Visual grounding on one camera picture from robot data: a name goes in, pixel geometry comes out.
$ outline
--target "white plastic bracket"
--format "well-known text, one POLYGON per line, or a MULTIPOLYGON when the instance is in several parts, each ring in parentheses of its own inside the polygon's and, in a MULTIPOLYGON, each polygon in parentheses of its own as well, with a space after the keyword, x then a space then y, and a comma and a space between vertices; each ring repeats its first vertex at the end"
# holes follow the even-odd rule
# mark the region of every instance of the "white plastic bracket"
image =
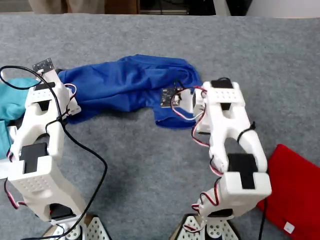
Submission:
MULTIPOLYGON (((68 230, 68 226, 63 223, 60 224, 65 231, 68 230)), ((89 225, 86 227, 84 224, 81 225, 82 228, 82 238, 80 237, 80 226, 78 225, 73 231, 71 231, 68 235, 59 238, 56 238, 55 240, 110 240, 107 231, 105 230, 103 224, 101 223, 99 217, 94 217, 92 221, 89 223, 89 225)), ((57 227, 52 236, 55 235, 61 235, 63 233, 63 230, 61 227, 57 227)))

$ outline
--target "white label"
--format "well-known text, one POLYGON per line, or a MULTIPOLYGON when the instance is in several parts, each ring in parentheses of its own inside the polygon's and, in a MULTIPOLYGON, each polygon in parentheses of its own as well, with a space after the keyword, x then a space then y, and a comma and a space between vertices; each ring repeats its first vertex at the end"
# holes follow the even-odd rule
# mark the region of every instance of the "white label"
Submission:
POLYGON ((292 234, 292 232, 295 230, 295 226, 293 226, 290 222, 287 221, 283 229, 286 230, 288 233, 292 234))

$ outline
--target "red cloth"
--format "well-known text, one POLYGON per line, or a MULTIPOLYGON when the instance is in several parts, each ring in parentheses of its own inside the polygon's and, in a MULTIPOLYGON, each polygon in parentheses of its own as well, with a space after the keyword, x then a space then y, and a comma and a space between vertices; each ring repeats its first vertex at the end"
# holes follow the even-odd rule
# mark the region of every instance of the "red cloth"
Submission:
MULTIPOLYGON (((294 240, 320 240, 320 168, 279 144, 268 162, 266 217, 294 240), (286 222, 294 225, 290 234, 286 222)), ((257 204, 264 209, 264 201, 257 204)))

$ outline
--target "white wall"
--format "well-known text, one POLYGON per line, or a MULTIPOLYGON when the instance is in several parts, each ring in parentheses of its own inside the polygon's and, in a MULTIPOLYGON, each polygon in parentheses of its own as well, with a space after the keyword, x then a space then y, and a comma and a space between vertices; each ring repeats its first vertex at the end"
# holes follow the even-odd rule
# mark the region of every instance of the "white wall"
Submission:
POLYGON ((252 0, 247 16, 271 18, 320 17, 320 0, 252 0))

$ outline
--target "gray carpet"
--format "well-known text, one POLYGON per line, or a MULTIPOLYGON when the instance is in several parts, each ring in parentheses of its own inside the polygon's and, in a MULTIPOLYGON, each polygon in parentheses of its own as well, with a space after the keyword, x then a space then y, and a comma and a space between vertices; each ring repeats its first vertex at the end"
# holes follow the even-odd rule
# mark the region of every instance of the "gray carpet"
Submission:
MULTIPOLYGON (((0 15, 0 66, 31 67, 48 57, 58 68, 134 54, 183 58, 203 81, 229 77, 240 84, 267 156, 282 143, 319 166, 319 26, 320 19, 0 15)), ((190 130, 157 127, 151 109, 105 113, 67 128, 108 161, 90 212, 114 240, 168 239, 215 180, 207 149, 190 130)), ((60 167, 88 200, 102 164, 66 138, 60 167)), ((2 240, 40 236, 49 226, 27 208, 14 210, 2 191, 0 213, 2 240)), ((243 240, 258 239, 261 215, 253 209, 232 220, 243 240)), ((288 238, 266 222, 263 239, 288 238)))

